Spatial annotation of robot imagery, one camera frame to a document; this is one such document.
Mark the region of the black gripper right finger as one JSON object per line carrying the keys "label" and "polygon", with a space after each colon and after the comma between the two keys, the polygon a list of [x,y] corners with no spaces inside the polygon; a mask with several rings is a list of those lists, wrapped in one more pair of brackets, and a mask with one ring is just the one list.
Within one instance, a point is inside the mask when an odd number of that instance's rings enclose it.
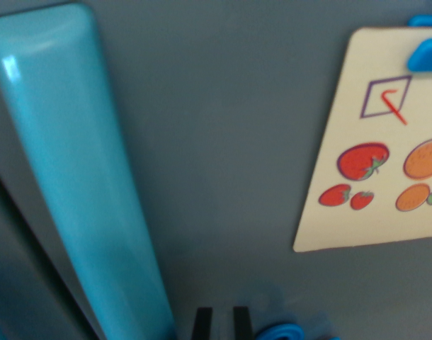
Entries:
{"label": "black gripper right finger", "polygon": [[234,339],[253,340],[254,332],[252,329],[249,308],[246,306],[233,307],[234,318]]}

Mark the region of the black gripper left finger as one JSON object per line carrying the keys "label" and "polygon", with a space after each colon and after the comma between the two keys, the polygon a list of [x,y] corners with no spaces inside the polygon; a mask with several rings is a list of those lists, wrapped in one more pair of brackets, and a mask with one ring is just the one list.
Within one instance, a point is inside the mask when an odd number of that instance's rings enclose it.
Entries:
{"label": "black gripper left finger", "polygon": [[212,312],[213,309],[211,307],[199,307],[197,309],[191,335],[192,340],[210,339]]}

